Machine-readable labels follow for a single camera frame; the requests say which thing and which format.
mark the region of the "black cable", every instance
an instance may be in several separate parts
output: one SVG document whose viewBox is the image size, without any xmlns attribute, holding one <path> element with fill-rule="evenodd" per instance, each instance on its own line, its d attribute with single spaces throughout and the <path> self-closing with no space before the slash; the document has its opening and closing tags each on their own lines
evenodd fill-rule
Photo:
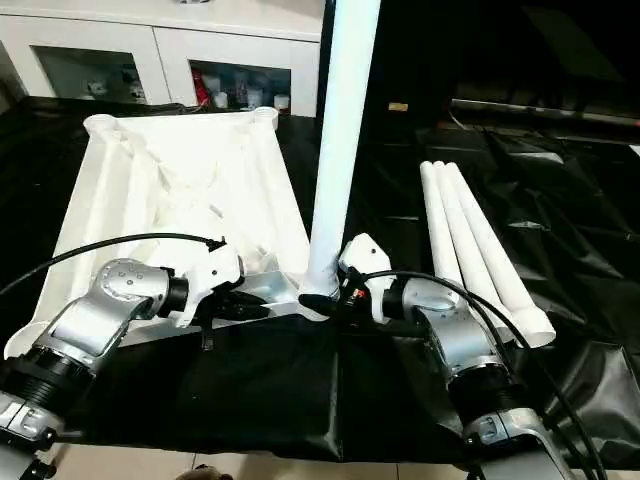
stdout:
<svg viewBox="0 0 640 480">
<path fill-rule="evenodd" d="M 569 404 L 568 400 L 564 396 L 564 393 L 562 392 L 560 387 L 557 385 L 557 383 L 555 382 L 555 380 L 553 379 L 553 377 L 551 376 L 551 374 L 549 373 L 547 368 L 544 366 L 544 363 L 542 362 L 542 360 L 538 356 L 538 353 L 531 347 L 531 345 L 529 344 L 527 339 L 524 338 L 524 336 L 515 327 L 515 325 L 513 325 L 513 323 L 502 314 L 502 312 L 500 312 L 497 308 L 495 308 L 491 304 L 491 302 L 485 300 L 481 296 L 479 296 L 479 295 L 477 295 L 477 294 L 475 294 L 473 292 L 470 292 L 470 291 L 460 287 L 459 285 L 456 285 L 455 283 L 452 283 L 452 282 L 450 282 L 448 280 L 445 280 L 443 278 L 440 278 L 440 277 L 436 277 L 435 275 L 430 275 L 428 273 L 412 272 L 412 271 L 405 271 L 405 270 L 384 270 L 384 271 L 380 271 L 380 272 L 373 272 L 373 273 L 363 274 L 361 276 L 361 279 L 362 279 L 363 282 L 366 282 L 367 280 L 370 280 L 372 278 L 386 277 L 386 276 L 391 276 L 391 275 L 395 275 L 397 277 L 423 278 L 423 279 L 430 280 L 430 281 L 432 281 L 434 283 L 437 283 L 439 285 L 442 285 L 444 287 L 447 287 L 447 288 L 451 289 L 452 291 L 454 291 L 455 293 L 457 293 L 461 297 L 465 298 L 469 302 L 469 305 L 474 310 L 476 310 L 478 312 L 478 314 L 480 314 L 480 316 L 482 317 L 484 322 L 487 324 L 487 327 L 489 328 L 489 331 L 493 335 L 494 340 L 496 341 L 496 346 L 498 344 L 501 344 L 504 347 L 504 344 L 502 343 L 502 340 L 500 339 L 500 335 L 497 333 L 497 330 L 495 329 L 495 326 L 493 325 L 493 322 L 491 321 L 489 316 L 486 315 L 486 312 L 484 312 L 484 309 L 479 307 L 479 304 L 481 304 L 484 307 L 486 307 L 487 309 L 489 309 L 489 311 L 491 311 L 496 317 L 498 317 L 507 326 L 507 328 L 509 328 L 509 330 L 511 331 L 513 336 L 520 343 L 520 345 L 522 345 L 522 347 L 527 352 L 527 354 L 534 360 L 534 363 L 540 369 L 540 371 L 542 372 L 543 376 L 545 377 L 545 379 L 547 380 L 547 382 L 551 386 L 551 389 L 553 390 L 553 393 L 554 393 L 555 397 L 558 399 L 558 401 L 562 405 L 563 409 L 566 411 L 566 413 L 571 418 L 572 423 L 575 425 L 576 429 L 578 430 L 578 434 L 580 436 L 580 439 L 584 443 L 584 446 L 587 449 L 587 452 L 588 452 L 589 456 L 591 457 L 591 459 L 593 460 L 593 462 L 594 462 L 594 464 L 596 466 L 596 473 L 597 473 L 598 479 L 599 480 L 607 480 L 607 478 L 608 478 L 607 477 L 607 472 L 604 469 L 604 465 L 602 464 L 602 460 L 600 459 L 600 455 L 598 454 L 598 451 L 597 451 L 597 449 L 596 449 L 596 447 L 595 447 L 595 445 L 593 443 L 593 440 L 591 439 L 591 437 L 587 433 L 587 431 L 586 431 L 586 429 L 584 427 L 584 424 L 582 423 L 582 420 L 580 420 L 580 418 L 578 417 L 577 413 L 575 412 L 575 410 L 573 409 L 571 404 Z M 504 360 L 505 360 L 505 362 L 508 361 L 508 357 L 505 356 Z M 589 473 L 590 472 L 588 472 L 588 469 L 585 470 L 585 475 L 587 475 L 587 478 L 589 478 L 589 476 L 590 476 Z"/>
<path fill-rule="evenodd" d="M 584 458 L 584 455 L 582 455 L 578 451 L 576 446 L 569 439 L 569 437 L 560 429 L 558 424 L 554 420 L 549 418 L 548 415 L 546 415 L 544 417 L 543 421 L 544 421 L 545 425 L 547 426 L 547 428 L 549 430 L 551 430 L 557 438 L 560 439 L 560 442 L 569 451 L 569 455 L 571 455 L 573 458 L 575 458 L 576 462 L 578 462 L 580 470 L 582 470 L 584 472 L 585 477 L 587 478 L 587 480 L 596 480 L 596 476 L 594 475 L 593 470 L 591 469 L 591 467 L 587 463 L 586 458 Z"/>
<path fill-rule="evenodd" d="M 19 276 L 12 282 L 5 285 L 2 289 L 0 289 L 0 296 L 5 295 L 14 287 L 18 286 L 25 280 L 31 278 L 36 273 L 41 272 L 42 270 L 46 270 L 49 267 L 52 267 L 53 265 L 55 265 L 56 263 L 64 262 L 65 260 L 68 260 L 82 253 L 90 252 L 91 250 L 97 250 L 103 247 L 108 247 L 110 245 L 117 245 L 119 243 L 135 242 L 137 240 L 147 240 L 151 238 L 173 238 L 177 240 L 189 240 L 191 242 L 204 243 L 210 252 L 224 245 L 224 239 L 222 239 L 222 242 L 218 242 L 210 238 L 198 237 L 196 235 L 187 235 L 184 233 L 140 233 L 137 235 L 125 235 L 123 237 L 116 237 L 116 238 L 111 238 L 109 240 L 102 240 L 100 242 L 90 243 L 89 245 L 84 245 L 79 248 L 74 248 L 73 250 L 69 250 L 68 252 L 61 253 L 60 255 L 56 255 L 55 257 L 53 257 L 50 260 L 47 260 L 46 262 L 42 262 L 40 265 L 37 265 L 36 267 L 32 268 L 25 274 Z"/>
</svg>

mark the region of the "cabinet door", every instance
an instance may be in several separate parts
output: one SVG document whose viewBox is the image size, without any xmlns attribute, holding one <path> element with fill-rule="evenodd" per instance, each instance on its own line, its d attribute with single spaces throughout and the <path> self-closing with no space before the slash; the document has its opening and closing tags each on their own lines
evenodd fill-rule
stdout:
<svg viewBox="0 0 640 480">
<path fill-rule="evenodd" d="M 151 27 L 5 15 L 0 42 L 29 95 L 170 101 Z"/>
<path fill-rule="evenodd" d="M 194 75 L 212 96 L 227 94 L 230 108 L 273 106 L 290 99 L 293 115 L 315 116 L 319 44 L 226 33 L 154 28 L 171 100 L 197 105 Z"/>
</svg>

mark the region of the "table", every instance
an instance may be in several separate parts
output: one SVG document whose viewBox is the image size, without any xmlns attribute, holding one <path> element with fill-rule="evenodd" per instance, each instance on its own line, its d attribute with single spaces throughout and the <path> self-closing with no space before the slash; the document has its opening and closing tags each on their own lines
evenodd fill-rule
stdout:
<svg viewBox="0 0 640 480">
<path fill-rule="evenodd" d="M 0 282 L 51 255 L 88 137 L 82 120 L 184 113 L 27 99 L 0 117 Z M 278 137 L 307 228 L 318 142 L 313 120 Z M 640 162 L 624 145 L 467 131 L 361 148 L 345 239 L 366 231 L 398 268 L 430 268 L 417 166 L 457 162 L 558 338 L 541 353 L 605 465 L 640 468 Z M 2 299 L 3 341 L 27 322 L 43 277 Z M 123 348 L 74 409 L 63 440 L 191 452 L 262 450 L 331 461 L 464 461 L 459 424 L 422 342 L 286 317 Z M 572 435 L 531 364 L 532 400 Z"/>
</svg>

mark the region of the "white pvc pipe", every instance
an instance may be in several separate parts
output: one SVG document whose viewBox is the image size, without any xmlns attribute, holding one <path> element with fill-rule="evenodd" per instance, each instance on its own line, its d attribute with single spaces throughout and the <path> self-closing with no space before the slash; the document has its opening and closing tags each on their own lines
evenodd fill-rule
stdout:
<svg viewBox="0 0 640 480">
<path fill-rule="evenodd" d="M 553 341 L 556 332 L 547 315 L 531 299 L 502 244 L 484 216 L 458 166 L 449 163 L 447 175 L 456 189 L 460 205 L 469 222 L 482 258 L 489 270 L 500 300 L 511 311 L 515 326 L 532 347 Z"/>
<path fill-rule="evenodd" d="M 453 249 L 447 217 L 442 206 L 436 172 L 431 163 L 422 162 L 420 178 L 429 224 L 429 241 L 431 242 L 434 273 L 437 277 L 445 278 L 462 286 L 458 259 Z"/>
<path fill-rule="evenodd" d="M 304 293 L 337 294 L 337 258 L 342 248 L 380 1 L 336 2 Z"/>
<path fill-rule="evenodd" d="M 442 198 L 444 212 L 447 217 L 447 223 L 449 224 L 451 239 L 453 240 L 453 246 L 456 256 L 458 257 L 458 264 L 462 271 L 465 287 L 467 290 L 488 300 L 511 320 L 511 313 L 502 305 L 500 298 L 498 298 L 498 292 L 496 292 L 493 286 L 493 281 L 491 280 L 487 266 L 482 259 L 480 249 L 473 238 L 471 228 L 467 223 L 467 219 L 458 201 L 455 188 L 453 188 L 453 184 L 447 176 L 444 163 L 435 162 L 433 167 L 436 172 L 440 197 Z M 500 338 L 505 342 L 513 339 L 509 328 L 491 311 L 488 309 L 485 309 L 485 311 L 495 325 L 496 330 L 500 334 Z"/>
</svg>

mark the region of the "floor tile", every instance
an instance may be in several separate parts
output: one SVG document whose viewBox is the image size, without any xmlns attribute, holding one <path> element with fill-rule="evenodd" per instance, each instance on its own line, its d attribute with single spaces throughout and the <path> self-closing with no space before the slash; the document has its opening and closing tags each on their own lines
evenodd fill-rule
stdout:
<svg viewBox="0 0 640 480">
<path fill-rule="evenodd" d="M 194 454 L 141 448 L 56 446 L 45 456 L 60 459 L 54 480 L 174 480 L 191 469 Z"/>
<path fill-rule="evenodd" d="M 206 464 L 234 480 L 397 480 L 395 464 L 310 462 L 271 455 L 223 453 L 196 455 L 195 465 Z"/>
<path fill-rule="evenodd" d="M 467 472 L 452 465 L 428 465 L 401 463 L 398 465 L 399 480 L 465 480 Z"/>
</svg>

